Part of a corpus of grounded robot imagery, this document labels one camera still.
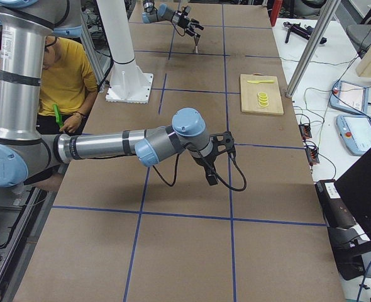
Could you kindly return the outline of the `steel jigger cup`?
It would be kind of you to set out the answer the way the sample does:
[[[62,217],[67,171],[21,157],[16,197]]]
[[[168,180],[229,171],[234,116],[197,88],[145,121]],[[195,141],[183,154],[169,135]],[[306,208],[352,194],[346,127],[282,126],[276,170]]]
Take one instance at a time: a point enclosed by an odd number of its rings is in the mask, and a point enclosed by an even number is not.
[[[195,34],[193,36],[193,39],[194,39],[194,53],[198,54],[199,53],[199,39],[200,39],[200,35],[199,34]]]

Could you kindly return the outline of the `yellow plastic knife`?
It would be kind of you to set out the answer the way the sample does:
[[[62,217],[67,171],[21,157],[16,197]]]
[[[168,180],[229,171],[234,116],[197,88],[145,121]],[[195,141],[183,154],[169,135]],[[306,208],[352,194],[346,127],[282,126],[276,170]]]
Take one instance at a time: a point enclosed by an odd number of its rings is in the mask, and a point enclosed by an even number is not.
[[[247,80],[246,83],[248,84],[272,84],[275,80],[267,79],[267,80]]]

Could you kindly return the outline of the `wooden cutting board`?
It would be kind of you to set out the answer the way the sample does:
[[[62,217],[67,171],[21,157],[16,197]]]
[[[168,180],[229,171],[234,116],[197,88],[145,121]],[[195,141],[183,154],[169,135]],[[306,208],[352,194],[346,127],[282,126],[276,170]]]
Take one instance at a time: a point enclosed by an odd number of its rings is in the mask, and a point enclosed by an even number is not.
[[[257,115],[283,115],[276,76],[240,75],[241,111]]]

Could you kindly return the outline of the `black handheld tool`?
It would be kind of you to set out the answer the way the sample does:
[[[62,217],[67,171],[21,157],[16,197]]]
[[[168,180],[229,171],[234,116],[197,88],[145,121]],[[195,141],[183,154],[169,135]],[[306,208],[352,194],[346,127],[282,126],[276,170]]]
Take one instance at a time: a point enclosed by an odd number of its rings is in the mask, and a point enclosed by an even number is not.
[[[314,32],[314,27],[312,26],[304,26],[301,27],[300,23],[290,23],[288,21],[283,22],[284,28],[287,28],[287,34],[285,38],[285,43],[289,42],[291,33],[295,33],[299,37],[309,40],[311,35]]]

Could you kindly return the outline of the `black box with label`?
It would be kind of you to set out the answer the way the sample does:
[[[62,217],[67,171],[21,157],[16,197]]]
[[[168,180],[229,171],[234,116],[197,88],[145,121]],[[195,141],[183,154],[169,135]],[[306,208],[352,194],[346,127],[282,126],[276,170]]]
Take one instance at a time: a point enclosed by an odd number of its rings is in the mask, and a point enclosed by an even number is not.
[[[320,180],[315,188],[328,226],[347,230],[354,227],[356,221],[337,191],[335,182],[334,179]]]

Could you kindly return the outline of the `person in yellow shirt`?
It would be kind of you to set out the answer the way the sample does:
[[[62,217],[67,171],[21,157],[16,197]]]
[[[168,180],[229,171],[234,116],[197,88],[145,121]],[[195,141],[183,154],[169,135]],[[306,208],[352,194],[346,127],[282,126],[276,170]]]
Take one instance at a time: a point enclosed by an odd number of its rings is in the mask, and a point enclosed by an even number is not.
[[[98,95],[96,78],[79,42],[48,36],[42,65],[36,129],[42,135],[80,135]],[[55,122],[57,104],[64,126]]]

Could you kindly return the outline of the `black computer monitor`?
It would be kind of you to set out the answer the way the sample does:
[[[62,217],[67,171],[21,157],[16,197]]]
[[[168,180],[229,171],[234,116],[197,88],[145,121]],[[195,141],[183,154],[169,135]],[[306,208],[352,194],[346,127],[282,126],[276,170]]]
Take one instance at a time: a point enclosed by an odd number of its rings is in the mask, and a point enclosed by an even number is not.
[[[342,201],[371,239],[371,148],[335,182]]]

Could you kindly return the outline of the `lower teach pendant tablet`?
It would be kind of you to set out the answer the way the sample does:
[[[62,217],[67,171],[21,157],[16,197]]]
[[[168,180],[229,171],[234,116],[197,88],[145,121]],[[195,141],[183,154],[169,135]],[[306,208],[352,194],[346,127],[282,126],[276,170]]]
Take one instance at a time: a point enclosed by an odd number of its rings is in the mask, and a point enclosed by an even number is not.
[[[338,115],[336,126],[340,136],[354,156],[361,156],[371,148],[371,119],[364,115]]]

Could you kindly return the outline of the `teach pendant tablet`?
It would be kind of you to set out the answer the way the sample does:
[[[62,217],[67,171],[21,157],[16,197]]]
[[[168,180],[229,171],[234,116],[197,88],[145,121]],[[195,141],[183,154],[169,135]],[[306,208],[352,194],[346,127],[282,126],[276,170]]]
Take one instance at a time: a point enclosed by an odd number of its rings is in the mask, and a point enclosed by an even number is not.
[[[338,80],[332,87],[329,105],[354,115],[364,114],[368,108],[368,90],[367,87]]]
[[[338,115],[336,126],[340,136],[354,156],[361,156],[371,148],[371,119],[364,115]]]

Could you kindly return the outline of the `upper teach pendant tablet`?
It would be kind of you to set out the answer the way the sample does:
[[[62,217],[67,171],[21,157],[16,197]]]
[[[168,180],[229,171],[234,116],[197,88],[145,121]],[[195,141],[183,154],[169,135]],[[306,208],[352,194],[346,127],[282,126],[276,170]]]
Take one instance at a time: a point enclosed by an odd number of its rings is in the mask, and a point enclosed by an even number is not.
[[[368,90],[367,87],[338,80],[332,87],[329,105],[354,115],[364,114],[368,108]]]

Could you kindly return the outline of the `green plastic tool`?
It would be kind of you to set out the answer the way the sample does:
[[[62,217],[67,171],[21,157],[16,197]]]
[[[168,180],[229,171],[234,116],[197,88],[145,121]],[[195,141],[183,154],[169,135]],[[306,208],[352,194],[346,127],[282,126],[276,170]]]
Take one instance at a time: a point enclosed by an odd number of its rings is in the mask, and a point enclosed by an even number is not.
[[[57,104],[53,104],[53,110],[55,113],[55,122],[58,125],[59,129],[61,129],[64,126],[64,122]]]

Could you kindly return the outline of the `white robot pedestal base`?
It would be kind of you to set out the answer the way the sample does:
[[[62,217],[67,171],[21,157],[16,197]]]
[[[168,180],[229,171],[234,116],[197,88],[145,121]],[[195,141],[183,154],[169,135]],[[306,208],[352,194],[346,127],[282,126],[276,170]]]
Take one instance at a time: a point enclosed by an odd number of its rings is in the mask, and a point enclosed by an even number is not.
[[[106,100],[110,102],[148,102],[153,74],[144,73],[136,63],[124,1],[97,2],[113,60]]]

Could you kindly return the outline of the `aluminium frame post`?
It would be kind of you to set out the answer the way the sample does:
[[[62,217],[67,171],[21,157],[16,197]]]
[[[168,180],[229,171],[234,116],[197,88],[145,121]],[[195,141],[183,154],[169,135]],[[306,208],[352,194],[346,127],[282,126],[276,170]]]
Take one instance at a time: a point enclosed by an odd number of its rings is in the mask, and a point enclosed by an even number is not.
[[[323,37],[330,21],[332,20],[335,12],[340,5],[341,0],[330,0],[326,1],[324,9],[317,20],[314,31],[301,55],[301,58],[298,62],[298,65],[292,75],[285,96],[287,98],[293,97],[300,81],[303,78],[303,75],[320,43],[321,38]]]

